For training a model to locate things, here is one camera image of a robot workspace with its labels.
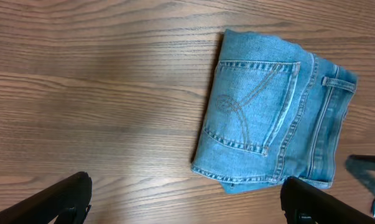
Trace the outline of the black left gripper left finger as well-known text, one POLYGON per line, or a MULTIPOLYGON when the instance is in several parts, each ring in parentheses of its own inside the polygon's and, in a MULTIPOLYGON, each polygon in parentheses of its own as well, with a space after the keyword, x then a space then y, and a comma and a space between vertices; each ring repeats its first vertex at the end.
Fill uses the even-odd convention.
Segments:
POLYGON ((0 224, 82 224, 90 211, 92 179, 77 172, 0 212, 0 224))

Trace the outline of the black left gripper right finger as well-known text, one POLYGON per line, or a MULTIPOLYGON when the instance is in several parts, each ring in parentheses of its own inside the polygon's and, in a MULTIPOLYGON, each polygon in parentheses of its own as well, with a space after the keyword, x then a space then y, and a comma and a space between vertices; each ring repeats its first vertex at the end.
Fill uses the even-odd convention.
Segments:
POLYGON ((375 219, 318 188, 289 177, 280 191, 288 224, 371 224, 375 219))

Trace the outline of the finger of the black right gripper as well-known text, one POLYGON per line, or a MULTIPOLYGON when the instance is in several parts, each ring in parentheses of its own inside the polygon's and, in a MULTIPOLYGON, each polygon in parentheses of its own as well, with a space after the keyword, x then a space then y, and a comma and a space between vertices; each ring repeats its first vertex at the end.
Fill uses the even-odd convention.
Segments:
POLYGON ((355 155, 348 156, 345 162, 346 170, 365 186, 375 196, 375 156, 355 155))

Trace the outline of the light blue denim jeans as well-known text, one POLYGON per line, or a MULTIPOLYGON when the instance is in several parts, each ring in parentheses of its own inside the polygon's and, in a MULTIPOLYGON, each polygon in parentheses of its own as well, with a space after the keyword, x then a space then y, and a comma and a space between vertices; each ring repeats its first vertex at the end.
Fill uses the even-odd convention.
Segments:
POLYGON ((298 44, 226 30, 192 171, 229 194, 288 177, 330 188, 357 85, 354 73, 298 44))

